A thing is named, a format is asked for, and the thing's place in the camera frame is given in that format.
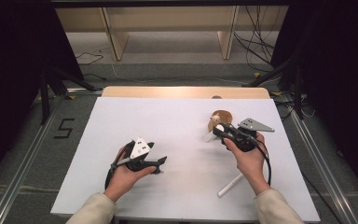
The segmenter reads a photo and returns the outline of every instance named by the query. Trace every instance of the person's left hand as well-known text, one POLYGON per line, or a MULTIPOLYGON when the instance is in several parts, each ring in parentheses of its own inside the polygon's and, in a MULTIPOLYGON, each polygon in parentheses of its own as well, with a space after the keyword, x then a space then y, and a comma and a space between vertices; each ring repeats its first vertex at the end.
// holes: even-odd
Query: person's left hand
MULTIPOLYGON (((124 159, 124 154, 119 159, 120 161, 124 159)), ((106 188, 105 194, 113 202, 116 202, 123 194, 127 193, 132 189, 133 185, 142 177, 150 175, 153 171, 156 170, 155 166, 149 166, 144 168, 141 171, 133 172, 126 165, 119 166, 115 173, 112 176, 112 179, 109 182, 109 186, 106 188)))

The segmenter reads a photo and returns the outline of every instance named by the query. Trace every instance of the sleeve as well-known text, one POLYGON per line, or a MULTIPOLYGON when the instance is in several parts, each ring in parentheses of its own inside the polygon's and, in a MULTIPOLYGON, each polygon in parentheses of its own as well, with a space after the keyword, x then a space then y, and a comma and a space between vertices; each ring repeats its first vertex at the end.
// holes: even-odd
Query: sleeve
POLYGON ((110 223, 117 208, 106 195, 91 195, 83 206, 66 222, 67 224, 110 223))
POLYGON ((257 195, 255 197, 255 208, 261 224, 304 223, 283 195, 275 189, 268 189, 257 195))

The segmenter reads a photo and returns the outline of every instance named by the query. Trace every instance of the hand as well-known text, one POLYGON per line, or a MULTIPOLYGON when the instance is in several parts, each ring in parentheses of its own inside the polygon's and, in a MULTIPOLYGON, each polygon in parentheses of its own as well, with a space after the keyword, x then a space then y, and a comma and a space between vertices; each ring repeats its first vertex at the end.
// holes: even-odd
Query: hand
MULTIPOLYGON (((264 136, 261 133, 256 133, 256 140, 264 144, 264 136)), ((255 194, 270 189, 269 184, 263 175, 263 165, 264 157, 257 148, 254 148, 248 152, 242 152, 235 143, 233 143, 228 138, 224 139, 227 148, 234 154, 235 159, 237 160, 237 167, 241 173, 249 181, 252 189, 255 194)), ((258 146, 264 151, 267 152, 264 145, 258 142, 258 146)))
POLYGON ((106 188, 103 194, 109 197, 113 202, 117 202, 117 200, 121 196, 123 196, 123 194, 127 193, 128 191, 130 191, 130 189, 132 189, 133 185, 139 179, 146 175, 150 175, 155 170, 155 166, 149 166, 141 171, 133 172, 129 168, 127 168, 126 165, 121 165, 115 170, 115 173, 113 174, 112 179, 109 182, 109 186, 106 188))

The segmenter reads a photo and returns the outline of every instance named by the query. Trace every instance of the white tabletop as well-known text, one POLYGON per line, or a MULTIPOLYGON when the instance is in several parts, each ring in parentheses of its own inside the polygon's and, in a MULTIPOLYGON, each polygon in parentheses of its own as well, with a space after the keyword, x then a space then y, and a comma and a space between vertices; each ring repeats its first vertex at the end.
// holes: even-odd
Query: white tabletop
MULTIPOLYGON (((266 138, 272 184, 305 221, 320 221, 296 158, 270 99, 158 99, 100 97, 51 210, 72 215, 95 192, 103 192, 118 150, 140 136, 155 142, 147 161, 168 156, 161 175, 149 175, 117 202, 116 217, 144 220, 254 221, 254 193, 243 178, 222 198, 217 192, 240 172, 220 140, 205 143, 208 121, 218 109, 233 124, 252 118, 275 129, 266 138)), ((265 165, 265 176, 268 168, 265 165)))

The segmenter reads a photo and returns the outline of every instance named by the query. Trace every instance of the white stick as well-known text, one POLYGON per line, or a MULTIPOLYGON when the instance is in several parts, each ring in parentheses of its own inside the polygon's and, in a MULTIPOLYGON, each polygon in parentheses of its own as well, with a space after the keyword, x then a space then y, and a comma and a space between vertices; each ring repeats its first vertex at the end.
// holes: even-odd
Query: white stick
POLYGON ((243 174, 237 175, 231 182, 229 182, 225 187, 220 189, 219 192, 217 192, 217 196, 221 198, 227 191, 229 191, 232 187, 234 187, 235 184, 237 184, 241 178, 243 177, 243 174))

